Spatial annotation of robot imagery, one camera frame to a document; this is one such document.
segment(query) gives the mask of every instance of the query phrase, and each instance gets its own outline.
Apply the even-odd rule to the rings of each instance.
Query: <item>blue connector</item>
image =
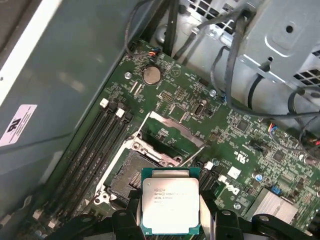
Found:
[[[280,195],[280,194],[281,194],[281,189],[278,188],[278,187],[276,187],[276,186],[273,186],[273,187],[271,188],[271,191],[272,191],[274,194],[276,194],[276,195]]]

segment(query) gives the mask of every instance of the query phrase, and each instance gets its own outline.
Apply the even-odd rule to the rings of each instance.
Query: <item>ram slot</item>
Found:
[[[93,161],[93,164],[79,181],[81,186],[66,204],[65,213],[63,215],[64,217],[69,218],[73,215],[81,200],[94,184],[95,179],[98,176],[100,176],[100,178],[102,177],[102,170],[106,164],[109,164],[110,155],[114,151],[114,146],[119,145],[123,140],[123,135],[132,118],[133,116],[130,113],[127,113],[121,121],[118,122],[118,124],[106,129],[106,132],[109,134],[105,137],[105,141],[103,142],[96,159]]]
[[[59,181],[58,187],[55,189],[50,202],[46,206],[46,210],[53,211],[55,207],[55,203],[59,201],[61,194],[63,194],[64,189],[73,176],[74,171],[79,166],[82,156],[88,150],[90,144],[95,141],[95,137],[97,136],[97,131],[100,129],[101,124],[103,124],[105,119],[105,111],[101,109],[96,116],[93,124],[89,128],[86,137],[82,140],[79,149],[76,151],[76,154],[71,157],[70,162],[68,164],[67,169],[65,170],[63,177]]]
[[[73,188],[75,179],[79,175],[79,171],[87,163],[88,156],[91,154],[92,149],[95,147],[95,143],[100,138],[101,131],[104,129],[105,125],[108,124],[116,109],[117,105],[111,103],[106,109],[98,114],[98,117],[95,119],[92,127],[89,129],[88,134],[82,141],[79,150],[73,157],[72,165],[70,165],[65,171],[63,179],[60,181],[57,190],[52,195],[53,200],[50,201],[48,207],[46,208],[51,213],[57,213],[59,211],[59,203],[61,203],[62,199],[67,197],[66,194],[68,194],[68,191]]]
[[[56,208],[54,215],[60,216],[64,213],[65,205],[69,202],[70,198],[72,197],[73,193],[77,191],[79,185],[82,183],[81,179],[85,174],[89,171],[90,166],[95,164],[96,157],[99,155],[99,151],[101,146],[104,144],[105,139],[108,137],[108,129],[110,127],[117,124],[118,117],[113,113],[108,116],[104,125],[100,129],[99,133],[97,134],[98,137],[96,141],[92,145],[89,151],[87,151],[86,155],[83,156],[82,164],[76,170],[72,182],[68,185],[68,187],[64,190],[64,195],[59,201],[59,205]]]

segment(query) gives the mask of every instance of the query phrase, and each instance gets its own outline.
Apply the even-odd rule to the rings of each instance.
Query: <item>motherboard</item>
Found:
[[[318,163],[282,149],[268,134],[270,122],[234,112],[171,57],[142,40],[131,50],[154,54],[119,62],[40,196],[33,228],[50,232],[82,213],[111,216],[141,188],[142,168],[193,166],[200,190],[211,190],[219,208],[247,220],[268,213],[308,233],[320,208]],[[285,131],[275,135],[298,145]]]

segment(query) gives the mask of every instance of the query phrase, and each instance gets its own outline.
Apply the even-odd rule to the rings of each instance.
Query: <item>silver heatsink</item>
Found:
[[[257,214],[270,214],[290,224],[297,211],[294,205],[264,188],[248,210],[247,217],[251,219]]]

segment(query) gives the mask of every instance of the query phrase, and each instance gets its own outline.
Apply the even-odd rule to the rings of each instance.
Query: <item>wire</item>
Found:
[[[310,158],[312,158],[313,160],[316,160],[316,161],[319,161],[320,160],[320,157],[318,155],[315,155],[313,153],[313,150],[315,150],[316,148],[318,148],[318,146],[316,147],[312,147],[311,149],[306,149],[306,147],[303,145],[303,142],[302,142],[302,137],[306,134],[306,130],[307,128],[315,121],[318,119],[319,116],[314,116],[311,120],[309,120],[306,125],[304,126],[304,128],[302,129],[302,131],[300,132],[300,135],[299,135],[299,145],[301,148],[304,149],[305,153],[307,153],[309,155]]]
[[[264,77],[258,74],[258,76],[256,77],[256,79],[254,80],[253,84],[250,87],[250,90],[248,93],[247,105],[248,105],[248,108],[250,108],[251,110],[253,109],[252,102],[253,102],[255,90],[262,79],[264,79]]]
[[[210,78],[211,78],[212,86],[220,96],[224,96],[225,94],[218,88],[218,85],[216,82],[216,79],[217,79],[216,78],[216,66],[217,66],[217,63],[220,61],[220,59],[224,53],[224,50],[230,51],[229,47],[227,47],[227,46],[221,47],[216,58],[214,59],[214,62],[212,64],[211,70],[210,70]]]
[[[179,0],[171,0],[169,3],[169,17],[168,24],[166,27],[166,32],[164,36],[164,43],[162,51],[171,57],[172,50],[174,48],[177,22],[178,22],[178,12],[179,12]]]
[[[235,11],[232,11],[226,15],[220,15],[217,16],[216,18],[213,18],[211,20],[205,21],[203,23],[201,23],[200,25],[198,25],[196,28],[201,31],[203,28],[205,28],[206,26],[209,25],[213,25],[213,24],[219,24],[231,19],[236,19],[240,16],[240,14],[243,12],[243,8],[239,8]],[[181,58],[181,56],[185,53],[185,51],[190,47],[190,45],[192,44],[192,42],[196,39],[197,37],[197,33],[192,32],[189,37],[187,38],[187,40],[185,41],[185,43],[183,44],[183,46],[175,53],[173,59],[174,60],[178,60],[179,58]]]
[[[134,19],[134,16],[136,15],[138,9],[141,6],[143,6],[144,4],[151,2],[151,1],[154,1],[154,0],[143,0],[143,1],[138,2],[135,5],[135,7],[133,8],[133,10],[129,16],[128,22],[126,24],[126,28],[125,28],[125,32],[124,32],[124,47],[125,47],[125,51],[128,53],[128,55],[130,55],[133,58],[141,58],[141,57],[148,56],[148,54],[149,54],[148,52],[142,52],[142,53],[136,53],[136,54],[133,53],[129,48],[129,34],[130,34],[131,23]]]
[[[269,133],[269,136],[272,138],[272,140],[276,144],[278,144],[281,148],[288,150],[288,151],[291,151],[291,152],[295,152],[295,153],[305,152],[305,149],[290,148],[290,147],[283,145],[275,136],[276,129],[278,129],[278,127],[275,124],[271,123],[268,128],[268,133]]]
[[[266,114],[255,112],[239,105],[233,104],[232,99],[232,81],[234,76],[234,69],[239,53],[240,45],[244,38],[247,23],[243,16],[239,17],[235,24],[235,33],[233,36],[233,41],[230,48],[230,54],[228,56],[224,80],[225,80],[225,95],[227,105],[235,112],[243,115],[249,115],[258,118],[277,118],[277,119],[292,119],[292,118],[302,118],[302,117],[315,117],[320,116],[320,112],[306,112],[306,113],[295,113],[295,114]]]

